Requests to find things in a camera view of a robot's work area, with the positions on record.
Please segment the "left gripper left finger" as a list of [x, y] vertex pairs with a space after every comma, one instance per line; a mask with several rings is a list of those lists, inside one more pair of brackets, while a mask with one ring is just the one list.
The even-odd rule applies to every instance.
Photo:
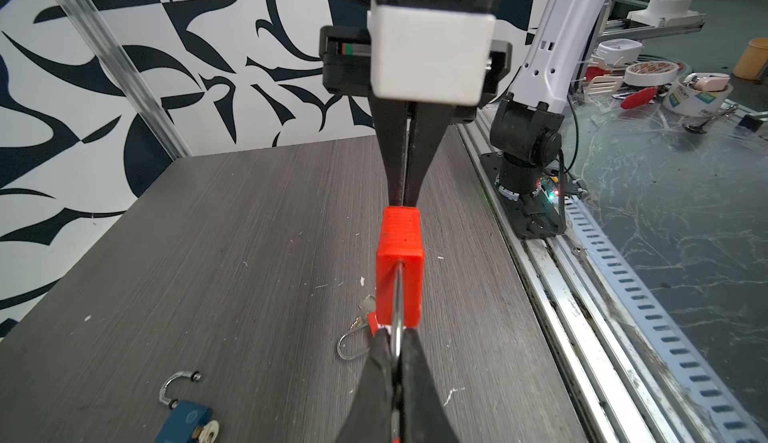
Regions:
[[380, 329], [372, 341], [352, 406], [335, 442], [392, 442], [393, 398], [389, 332]]

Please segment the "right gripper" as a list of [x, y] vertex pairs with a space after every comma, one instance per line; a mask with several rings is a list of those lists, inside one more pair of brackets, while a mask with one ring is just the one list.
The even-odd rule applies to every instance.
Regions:
[[[448, 30], [394, 30], [374, 39], [365, 28], [322, 27], [322, 84], [331, 94], [369, 96], [389, 205], [417, 205], [456, 107], [480, 107], [497, 94], [512, 50], [507, 41]], [[409, 131], [404, 101], [418, 102]]]

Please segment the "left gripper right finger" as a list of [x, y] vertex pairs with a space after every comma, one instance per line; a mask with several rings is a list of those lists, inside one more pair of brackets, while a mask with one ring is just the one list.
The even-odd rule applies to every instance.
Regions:
[[400, 441], [458, 442], [415, 329], [406, 329], [403, 334], [398, 377]]

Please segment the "red padlock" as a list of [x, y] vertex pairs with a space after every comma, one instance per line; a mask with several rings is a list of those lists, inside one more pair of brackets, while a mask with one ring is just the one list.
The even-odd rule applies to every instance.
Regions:
[[354, 321], [337, 340], [338, 357], [343, 361], [352, 361], [365, 356], [378, 329], [376, 298], [368, 295], [358, 304]]
[[399, 370], [404, 330], [421, 320], [424, 261], [419, 210], [386, 207], [376, 250], [376, 319], [390, 330], [394, 372]]

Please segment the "blue padlock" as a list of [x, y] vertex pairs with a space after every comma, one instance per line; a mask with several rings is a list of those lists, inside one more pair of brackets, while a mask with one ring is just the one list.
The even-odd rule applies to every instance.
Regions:
[[199, 371], [178, 371], [161, 386], [158, 401], [171, 410], [157, 436], [156, 443], [214, 443], [220, 433], [220, 423], [213, 418], [210, 407], [188, 400], [171, 398], [167, 392], [176, 380], [197, 382]]

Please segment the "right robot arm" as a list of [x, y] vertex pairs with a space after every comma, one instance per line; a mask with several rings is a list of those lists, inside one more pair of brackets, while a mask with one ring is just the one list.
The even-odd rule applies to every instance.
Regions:
[[[387, 176], [388, 199], [413, 207], [449, 123], [481, 107], [508, 72], [511, 47], [493, 36], [501, 0], [353, 0], [366, 27], [326, 26], [323, 83], [365, 97]], [[605, 0], [548, 0], [510, 86], [520, 120], [558, 122], [575, 65]]]

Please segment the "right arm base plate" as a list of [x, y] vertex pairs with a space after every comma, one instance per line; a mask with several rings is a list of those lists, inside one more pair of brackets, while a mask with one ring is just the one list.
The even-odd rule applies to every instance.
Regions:
[[546, 239], [565, 232], [567, 178], [562, 156], [557, 173], [517, 165], [500, 151], [481, 154], [480, 162], [518, 238]]

